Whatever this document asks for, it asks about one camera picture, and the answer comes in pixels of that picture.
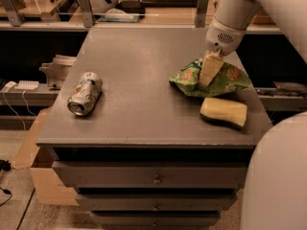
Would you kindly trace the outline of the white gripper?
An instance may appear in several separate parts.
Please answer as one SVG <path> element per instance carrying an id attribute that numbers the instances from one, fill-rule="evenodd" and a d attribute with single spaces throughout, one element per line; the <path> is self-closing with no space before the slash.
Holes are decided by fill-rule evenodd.
<path id="1" fill-rule="evenodd" d="M 223 56 L 238 48 L 245 33 L 245 27 L 235 27 L 221 22 L 216 17 L 213 18 L 205 37 L 207 52 L 201 66 L 200 85 L 207 87 L 213 81 L 224 65 Z"/>

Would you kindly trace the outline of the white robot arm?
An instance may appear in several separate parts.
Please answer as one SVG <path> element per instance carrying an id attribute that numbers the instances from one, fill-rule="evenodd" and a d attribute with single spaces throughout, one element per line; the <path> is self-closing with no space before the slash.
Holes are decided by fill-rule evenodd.
<path id="1" fill-rule="evenodd" d="M 307 60 L 307 0 L 218 0 L 206 49 L 236 51 L 262 9 Z M 240 230 L 307 230 L 307 112 L 284 115 L 258 142 L 248 164 Z"/>

